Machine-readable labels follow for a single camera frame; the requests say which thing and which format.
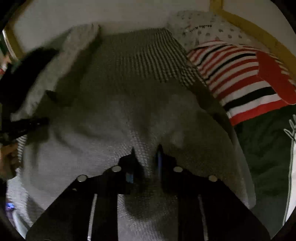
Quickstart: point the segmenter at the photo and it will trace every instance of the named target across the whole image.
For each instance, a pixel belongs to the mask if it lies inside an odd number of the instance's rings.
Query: metal screw
[[[82,175],[79,175],[78,177],[77,177],[77,181],[79,181],[79,182],[84,182],[84,181],[86,181],[86,179],[87,179],[87,175],[84,175],[84,174],[82,174]]]
[[[121,171],[121,167],[120,166],[114,166],[114,167],[111,168],[111,170],[113,172],[120,172]]]
[[[218,178],[216,176],[214,176],[214,175],[210,175],[209,176],[209,181],[211,181],[211,182],[217,182],[218,181]]]
[[[182,167],[174,167],[174,172],[182,172],[183,168]]]

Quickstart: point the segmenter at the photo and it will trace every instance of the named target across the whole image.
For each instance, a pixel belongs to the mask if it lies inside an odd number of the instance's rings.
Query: pillow
[[[268,48],[262,43],[212,12],[180,11],[170,16],[167,29],[186,51],[208,41],[222,40],[235,45],[250,45],[268,52]]]
[[[62,34],[61,37],[48,43],[48,47],[59,49],[59,54],[38,75],[21,108],[11,115],[12,120],[17,121],[22,118],[32,117],[44,94],[48,91],[56,91],[57,85],[62,84],[63,81],[65,82],[65,76],[73,68],[76,58],[88,49],[99,35],[99,24],[90,23],[73,27],[70,31]],[[75,78],[79,77],[79,74],[72,76],[71,81],[74,82]]]
[[[188,56],[232,125],[296,104],[294,82],[273,54],[223,41],[199,45]]]

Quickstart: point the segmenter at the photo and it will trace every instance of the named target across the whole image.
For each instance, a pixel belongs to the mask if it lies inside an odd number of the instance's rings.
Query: yellow bed frame
[[[22,49],[19,46],[12,29],[15,19],[27,7],[29,2],[31,1],[27,1],[27,3],[25,3],[23,6],[20,7],[20,9],[17,10],[16,14],[5,27],[7,41],[9,42],[13,55],[16,57],[16,59],[20,59],[24,55],[24,53],[22,52]],[[258,27],[256,24],[223,10],[223,0],[210,0],[210,10],[216,14],[221,15],[227,21],[235,26],[238,26],[245,33],[255,37],[261,43],[263,43],[286,65],[292,77],[294,78],[294,80],[296,80],[296,57],[275,37],[273,37],[262,28]]]
[[[263,43],[270,49],[270,52],[286,65],[292,77],[296,80],[296,57],[275,37],[256,24],[223,10],[223,0],[210,0],[210,10]]]

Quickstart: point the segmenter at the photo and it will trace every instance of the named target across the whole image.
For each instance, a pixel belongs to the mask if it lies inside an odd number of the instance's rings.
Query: white wall
[[[270,0],[224,0],[224,10],[261,27],[296,56],[296,34],[288,20]]]
[[[164,27],[171,12],[209,6],[209,0],[33,0],[14,32],[28,51],[74,25],[98,21],[105,34]]]

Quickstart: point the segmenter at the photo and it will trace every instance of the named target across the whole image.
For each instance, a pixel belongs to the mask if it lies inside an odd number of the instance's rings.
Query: blanket
[[[61,46],[70,40],[59,39]],[[29,225],[78,175],[100,175],[134,147],[147,189],[118,195],[119,240],[176,240],[177,199],[161,191],[155,175],[159,144],[178,165],[196,175],[217,176],[250,205],[230,135],[201,107],[202,98],[180,85],[198,81],[198,75],[167,30],[93,38],[59,78],[52,69],[58,64],[52,63],[16,117],[50,118],[49,126],[28,135],[23,167],[9,182],[8,196]],[[44,78],[56,83],[41,87]],[[207,92],[202,84],[197,88]],[[43,91],[38,104],[30,102],[34,91]]]

